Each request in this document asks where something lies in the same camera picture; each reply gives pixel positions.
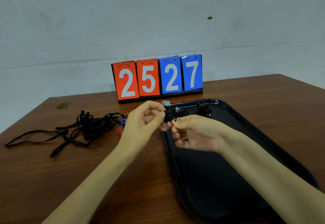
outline wooden table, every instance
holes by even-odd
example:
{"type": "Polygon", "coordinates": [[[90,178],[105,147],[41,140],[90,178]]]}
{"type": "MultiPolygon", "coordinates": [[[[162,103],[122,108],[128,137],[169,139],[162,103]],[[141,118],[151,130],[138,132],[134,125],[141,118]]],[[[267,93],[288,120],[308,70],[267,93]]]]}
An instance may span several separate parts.
{"type": "MultiPolygon", "coordinates": [[[[229,103],[303,163],[325,189],[325,90],[279,74],[209,81],[203,88],[204,94],[170,101],[216,98],[229,103]]],[[[139,104],[119,105],[115,92],[49,98],[0,134],[0,223],[43,221],[114,149],[118,139],[116,131],[110,131],[91,148],[68,145],[54,159],[49,156],[61,138],[11,149],[5,143],[26,131],[69,125],[81,110],[102,117],[127,113],[139,104]],[[71,107],[56,109],[68,101],[71,107]]],[[[110,189],[91,223],[195,223],[177,201],[159,131],[110,189]]]]}

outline person's right arm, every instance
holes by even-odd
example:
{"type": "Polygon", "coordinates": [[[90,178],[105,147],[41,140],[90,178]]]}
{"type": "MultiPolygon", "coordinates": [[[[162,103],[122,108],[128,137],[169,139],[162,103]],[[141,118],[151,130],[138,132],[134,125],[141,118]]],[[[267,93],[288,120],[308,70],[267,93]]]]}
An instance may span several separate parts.
{"type": "Polygon", "coordinates": [[[172,124],[178,147],[220,153],[286,223],[325,223],[325,195],[249,137],[197,115],[178,118],[172,124]]]}

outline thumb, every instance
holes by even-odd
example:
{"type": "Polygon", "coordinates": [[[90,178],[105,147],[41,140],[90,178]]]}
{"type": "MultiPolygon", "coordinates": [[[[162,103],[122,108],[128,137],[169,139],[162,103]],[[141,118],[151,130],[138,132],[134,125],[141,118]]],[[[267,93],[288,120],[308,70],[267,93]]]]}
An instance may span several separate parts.
{"type": "Polygon", "coordinates": [[[164,111],[159,112],[148,124],[146,124],[146,127],[151,132],[154,132],[159,127],[159,125],[163,123],[164,117],[165,117],[165,112],[164,111]]]}
{"type": "Polygon", "coordinates": [[[177,121],[172,121],[172,124],[177,129],[192,129],[192,127],[195,125],[195,119],[177,119],[177,121]]]}

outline gray wall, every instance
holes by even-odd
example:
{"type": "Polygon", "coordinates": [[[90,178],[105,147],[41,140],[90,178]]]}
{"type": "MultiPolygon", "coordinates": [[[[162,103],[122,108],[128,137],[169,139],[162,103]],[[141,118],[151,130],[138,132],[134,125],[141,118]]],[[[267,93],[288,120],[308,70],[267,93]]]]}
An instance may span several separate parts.
{"type": "Polygon", "coordinates": [[[196,52],[204,81],[325,88],[325,0],[0,0],[0,13],[0,132],[48,97],[115,90],[110,64],[126,59],[196,52]]]}

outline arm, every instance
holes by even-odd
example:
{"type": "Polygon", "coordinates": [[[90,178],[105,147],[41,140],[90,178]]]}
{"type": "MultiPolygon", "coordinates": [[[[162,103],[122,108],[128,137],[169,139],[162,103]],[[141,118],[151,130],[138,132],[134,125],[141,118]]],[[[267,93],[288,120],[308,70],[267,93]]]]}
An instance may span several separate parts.
{"type": "Polygon", "coordinates": [[[172,123],[176,146],[220,153],[286,223],[325,223],[325,195],[244,134],[197,115],[172,123]]]}
{"type": "Polygon", "coordinates": [[[113,183],[163,122],[164,110],[162,104],[147,101],[130,112],[116,148],[43,224],[87,224],[113,183]]]}

